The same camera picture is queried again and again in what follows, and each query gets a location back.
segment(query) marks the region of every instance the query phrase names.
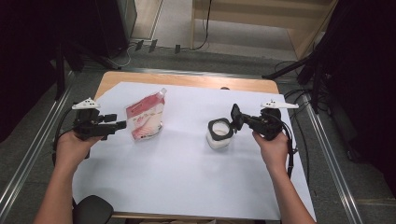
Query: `floor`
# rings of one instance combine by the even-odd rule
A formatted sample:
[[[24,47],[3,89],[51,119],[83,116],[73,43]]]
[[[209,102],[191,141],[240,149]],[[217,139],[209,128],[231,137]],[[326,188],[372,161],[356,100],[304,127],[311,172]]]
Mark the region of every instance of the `floor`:
[[[114,61],[127,64],[122,68],[124,71],[143,68],[152,72],[158,71],[153,69],[160,69],[171,71],[171,73],[193,71],[198,75],[206,76],[261,78],[261,75],[271,74],[275,69],[280,69],[290,63],[287,61],[296,60],[287,34],[282,29],[256,26],[237,27],[235,24],[216,24],[215,22],[209,23],[208,44],[203,50],[197,52],[184,50],[175,54],[175,45],[187,47],[190,43],[189,35],[178,35],[190,33],[189,8],[191,7],[189,4],[190,1],[163,0],[157,25],[155,29],[147,33],[152,32],[152,37],[147,37],[145,40],[145,43],[149,45],[150,39],[158,39],[158,48],[151,53],[148,47],[139,51],[130,49]],[[195,25],[195,44],[199,46],[204,41],[204,32],[200,29],[202,22],[196,21]],[[228,37],[227,32],[232,32],[235,38]],[[72,78],[68,82],[71,88],[70,98],[66,99],[64,104],[70,105],[73,101],[84,100],[86,96],[94,96],[105,71],[106,69],[101,65],[87,60],[82,73],[71,75]],[[296,74],[291,72],[277,79],[279,91],[285,94],[288,91],[300,89],[301,86],[296,83],[295,78]],[[24,185],[15,189],[19,194],[18,197],[12,199],[13,206],[7,211],[1,210],[2,213],[7,213],[7,219],[0,219],[0,223],[31,223],[41,202],[52,171],[49,157],[53,130],[49,130],[45,136],[36,136],[36,134],[46,121],[48,112],[53,108],[52,96],[55,91],[54,87],[48,90],[13,134],[0,143],[0,189],[6,189],[10,187],[8,183],[17,172],[21,162],[24,161],[23,157],[30,155],[28,153],[32,149],[31,143],[43,137],[42,149],[32,157],[35,162],[29,168],[29,175],[21,180]],[[329,164],[327,151],[319,141],[318,130],[313,125],[309,111],[304,110],[299,113],[302,132],[296,123],[293,124],[303,165],[310,179],[309,188],[318,222],[395,223],[396,201],[391,196],[382,175],[370,164],[349,161],[345,143],[340,138],[332,118],[325,112],[320,112],[318,116],[320,124],[326,131],[325,137],[331,143],[327,147],[332,148],[340,174],[334,173]],[[337,176],[340,175],[345,180],[346,189],[350,190],[349,193],[355,203],[350,205],[357,207],[358,217],[361,219],[353,219],[348,215],[350,211],[346,210],[345,202],[349,201],[344,201],[344,198],[340,197],[348,192],[343,192],[345,189],[337,185],[339,181]],[[112,218],[110,223],[123,223],[123,220]]]

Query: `table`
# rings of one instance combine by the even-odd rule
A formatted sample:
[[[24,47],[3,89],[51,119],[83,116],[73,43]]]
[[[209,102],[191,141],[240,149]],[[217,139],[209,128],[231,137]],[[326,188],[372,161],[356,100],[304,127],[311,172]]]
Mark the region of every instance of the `table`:
[[[260,112],[257,96],[281,100],[282,95],[273,94],[278,93],[275,82],[107,72],[95,99],[102,105],[101,112],[108,114],[122,109],[120,104],[130,97],[137,99],[160,87],[168,89],[163,130],[155,138],[137,143],[128,139],[127,131],[120,130],[95,145],[91,157],[75,174],[73,192],[77,203],[89,195],[98,195],[114,206],[113,217],[279,219],[272,183],[260,150],[251,139],[251,130],[243,128],[221,150],[211,149],[205,140],[207,122],[212,117],[227,117],[230,102],[238,102],[241,111],[251,114]],[[219,90],[222,87],[231,90]],[[190,104],[180,103],[197,93],[200,97],[194,97]],[[282,115],[285,117],[287,110],[282,110]],[[181,125],[188,128],[179,130]],[[315,216],[298,154],[292,181]]]
[[[326,30],[336,4],[337,0],[216,0],[212,2],[210,20],[287,28],[297,58],[302,59]],[[193,0],[191,48],[194,20],[206,19],[208,7],[208,0]]]

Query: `white tabletop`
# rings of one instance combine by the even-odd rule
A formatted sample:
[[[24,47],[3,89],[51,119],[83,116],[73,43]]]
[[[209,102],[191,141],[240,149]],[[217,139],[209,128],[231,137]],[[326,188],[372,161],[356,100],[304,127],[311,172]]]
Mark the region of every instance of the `white tabletop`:
[[[279,220],[271,178],[249,127],[217,150],[205,134],[210,120],[231,121],[233,104],[259,116],[261,103],[284,102],[283,95],[121,82],[97,99],[101,115],[125,120],[127,105],[161,88],[167,93],[160,134],[134,142],[124,129],[96,144],[75,174],[76,202],[97,195],[116,213]],[[288,111],[281,112],[290,126]],[[315,217],[298,153],[294,163],[291,180]]]

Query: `refill bag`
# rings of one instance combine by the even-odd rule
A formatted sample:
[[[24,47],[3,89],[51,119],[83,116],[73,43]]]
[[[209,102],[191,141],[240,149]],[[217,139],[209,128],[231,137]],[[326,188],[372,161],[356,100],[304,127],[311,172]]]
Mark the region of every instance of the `refill bag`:
[[[127,126],[134,140],[149,139],[160,132],[165,94],[162,88],[126,108]]]

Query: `gray carpet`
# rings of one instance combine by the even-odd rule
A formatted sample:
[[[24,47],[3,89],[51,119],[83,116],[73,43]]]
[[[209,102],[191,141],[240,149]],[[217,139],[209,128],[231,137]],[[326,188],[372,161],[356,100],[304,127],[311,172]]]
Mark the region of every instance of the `gray carpet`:
[[[151,53],[148,53],[148,51],[148,48],[143,48],[139,51],[130,49],[131,62],[123,67],[122,70],[131,71],[136,68],[166,69],[219,73],[211,74],[211,76],[233,74],[232,77],[260,78],[260,75],[271,74],[274,71],[274,67],[280,63],[280,61],[263,58],[198,51],[182,51],[179,54],[174,54],[173,49],[156,49]],[[126,63],[128,57],[124,52],[119,58],[113,59],[113,61]],[[71,87],[71,94],[65,107],[70,106],[73,102],[82,101],[87,97],[93,97],[105,71],[106,69],[100,64],[86,59],[86,66],[83,71],[75,73],[76,80]],[[276,81],[279,91],[284,94],[291,90],[300,89],[300,86],[295,82],[295,78],[296,74],[294,72],[279,78]],[[0,187],[2,189],[15,173],[24,154],[35,138],[38,128],[48,111],[50,111],[54,95],[55,88],[52,87],[26,115],[12,135],[0,144]],[[320,116],[346,182],[358,204],[363,221],[365,223],[395,223],[396,202],[384,183],[382,175],[370,164],[357,164],[349,161],[345,145],[340,139],[332,119],[324,112],[320,112]],[[347,213],[334,185],[332,175],[307,112],[299,113],[298,119],[302,125],[309,151],[309,188],[318,222],[348,223]],[[68,118],[65,123],[70,124],[71,121],[72,118]],[[305,156],[306,148],[304,148],[303,138],[295,122],[292,128],[296,135],[300,156],[306,170],[307,157]],[[49,139],[43,146],[35,166],[7,216],[6,223],[32,222],[52,171],[50,149],[53,135],[54,130],[52,129]],[[112,218],[110,223],[123,223],[123,221],[119,218]]]

